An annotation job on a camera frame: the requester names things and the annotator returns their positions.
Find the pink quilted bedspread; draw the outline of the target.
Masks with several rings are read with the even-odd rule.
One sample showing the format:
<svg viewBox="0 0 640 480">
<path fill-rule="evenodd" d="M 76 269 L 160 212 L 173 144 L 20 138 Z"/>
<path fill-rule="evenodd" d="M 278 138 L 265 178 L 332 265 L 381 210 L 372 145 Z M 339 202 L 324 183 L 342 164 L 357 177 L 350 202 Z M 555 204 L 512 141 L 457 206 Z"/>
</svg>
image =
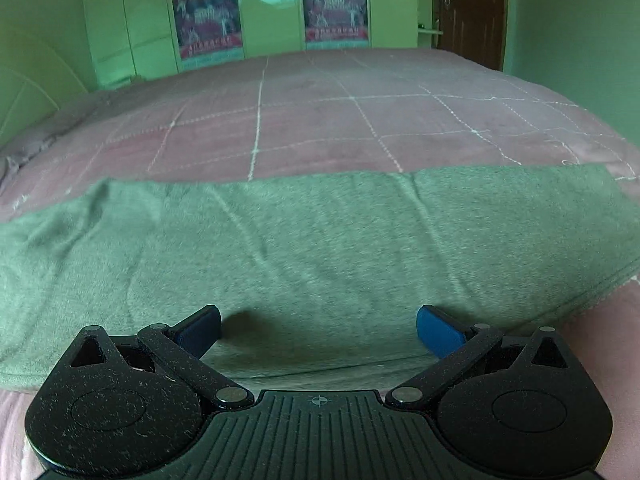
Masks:
<svg viewBox="0 0 640 480">
<path fill-rule="evenodd" d="M 1 215 L 106 177 L 581 162 L 638 195 L 638 148 L 548 88 L 442 51 L 299 52 L 82 96 L 2 144 Z"/>
</svg>

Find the cream curved headboard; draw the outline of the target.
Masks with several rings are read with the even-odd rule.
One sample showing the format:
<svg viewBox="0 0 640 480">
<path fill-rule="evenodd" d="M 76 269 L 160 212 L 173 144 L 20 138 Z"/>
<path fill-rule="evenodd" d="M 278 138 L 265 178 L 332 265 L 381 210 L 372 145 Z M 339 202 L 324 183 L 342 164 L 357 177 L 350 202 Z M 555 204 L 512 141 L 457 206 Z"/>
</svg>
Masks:
<svg viewBox="0 0 640 480">
<path fill-rule="evenodd" d="M 1 22 L 1 144 L 88 89 L 46 42 Z"/>
</svg>

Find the right red poster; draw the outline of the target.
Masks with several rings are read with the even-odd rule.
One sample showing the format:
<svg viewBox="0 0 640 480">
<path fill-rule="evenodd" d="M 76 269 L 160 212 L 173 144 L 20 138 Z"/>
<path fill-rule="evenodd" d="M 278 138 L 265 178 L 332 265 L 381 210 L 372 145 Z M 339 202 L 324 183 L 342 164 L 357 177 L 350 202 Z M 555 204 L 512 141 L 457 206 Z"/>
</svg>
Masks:
<svg viewBox="0 0 640 480">
<path fill-rule="evenodd" d="M 303 0 L 307 50 L 370 46 L 368 0 Z"/>
</svg>

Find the pale green wardrobe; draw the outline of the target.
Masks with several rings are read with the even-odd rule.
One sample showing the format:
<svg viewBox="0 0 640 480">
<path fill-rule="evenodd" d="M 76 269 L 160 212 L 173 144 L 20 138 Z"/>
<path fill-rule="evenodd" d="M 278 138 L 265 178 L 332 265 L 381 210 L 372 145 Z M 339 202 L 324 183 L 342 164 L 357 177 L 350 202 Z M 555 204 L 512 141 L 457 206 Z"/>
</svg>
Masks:
<svg viewBox="0 0 640 480">
<path fill-rule="evenodd" d="M 82 0 L 98 84 L 115 88 L 181 67 L 171 0 Z M 244 58 L 307 50 L 303 0 L 239 0 Z M 418 0 L 368 0 L 374 48 L 418 43 Z"/>
</svg>

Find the white corner shelf unit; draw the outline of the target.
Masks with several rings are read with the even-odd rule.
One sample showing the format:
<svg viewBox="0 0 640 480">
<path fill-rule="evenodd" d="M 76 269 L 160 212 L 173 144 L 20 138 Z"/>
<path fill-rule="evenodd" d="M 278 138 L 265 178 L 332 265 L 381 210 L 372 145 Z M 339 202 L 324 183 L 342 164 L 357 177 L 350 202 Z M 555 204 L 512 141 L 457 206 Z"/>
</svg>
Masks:
<svg viewBox="0 0 640 480">
<path fill-rule="evenodd" d="M 437 49 L 442 38 L 439 0 L 418 0 L 418 46 Z"/>
</svg>

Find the grey-green knit pants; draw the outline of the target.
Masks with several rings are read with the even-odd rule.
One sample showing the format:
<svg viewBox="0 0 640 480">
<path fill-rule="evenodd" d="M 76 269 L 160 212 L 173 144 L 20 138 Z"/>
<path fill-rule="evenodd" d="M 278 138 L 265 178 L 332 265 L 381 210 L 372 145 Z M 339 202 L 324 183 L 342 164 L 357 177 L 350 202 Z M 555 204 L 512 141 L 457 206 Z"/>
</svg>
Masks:
<svg viewBox="0 0 640 480">
<path fill-rule="evenodd" d="M 206 304 L 206 358 L 250 388 L 386 389 L 431 363 L 434 304 L 527 334 L 639 270 L 639 204 L 598 165 L 253 182 L 105 180 L 1 228 L 1 385 L 37 389 L 81 327 Z"/>
</svg>

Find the red poster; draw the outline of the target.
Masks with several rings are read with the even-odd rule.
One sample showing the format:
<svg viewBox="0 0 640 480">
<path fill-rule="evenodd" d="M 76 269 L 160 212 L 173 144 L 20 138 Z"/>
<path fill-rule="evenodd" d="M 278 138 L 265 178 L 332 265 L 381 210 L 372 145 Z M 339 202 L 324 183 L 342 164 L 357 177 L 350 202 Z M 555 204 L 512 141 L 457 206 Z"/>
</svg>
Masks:
<svg viewBox="0 0 640 480">
<path fill-rule="evenodd" d="M 239 0 L 171 0 L 181 67 L 244 58 Z"/>
<path fill-rule="evenodd" d="M 370 46 L 368 0 L 303 0 L 307 50 Z"/>
</svg>

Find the dark brown wooden door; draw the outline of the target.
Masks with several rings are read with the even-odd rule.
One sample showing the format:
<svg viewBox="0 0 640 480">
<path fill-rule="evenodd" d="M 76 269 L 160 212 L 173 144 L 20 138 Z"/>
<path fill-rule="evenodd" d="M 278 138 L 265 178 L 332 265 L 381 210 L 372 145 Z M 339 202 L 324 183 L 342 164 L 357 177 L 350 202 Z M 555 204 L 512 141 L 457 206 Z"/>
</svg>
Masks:
<svg viewBox="0 0 640 480">
<path fill-rule="evenodd" d="M 506 45 L 506 0 L 439 0 L 438 46 L 501 70 Z"/>
</svg>

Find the left red poster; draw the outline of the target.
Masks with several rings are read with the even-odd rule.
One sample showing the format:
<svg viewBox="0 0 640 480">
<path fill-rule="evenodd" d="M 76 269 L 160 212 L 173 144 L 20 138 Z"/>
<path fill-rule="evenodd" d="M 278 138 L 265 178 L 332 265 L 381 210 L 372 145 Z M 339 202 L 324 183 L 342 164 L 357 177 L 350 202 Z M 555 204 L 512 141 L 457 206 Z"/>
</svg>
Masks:
<svg viewBox="0 0 640 480">
<path fill-rule="evenodd" d="M 239 0 L 171 0 L 181 67 L 244 58 Z"/>
</svg>

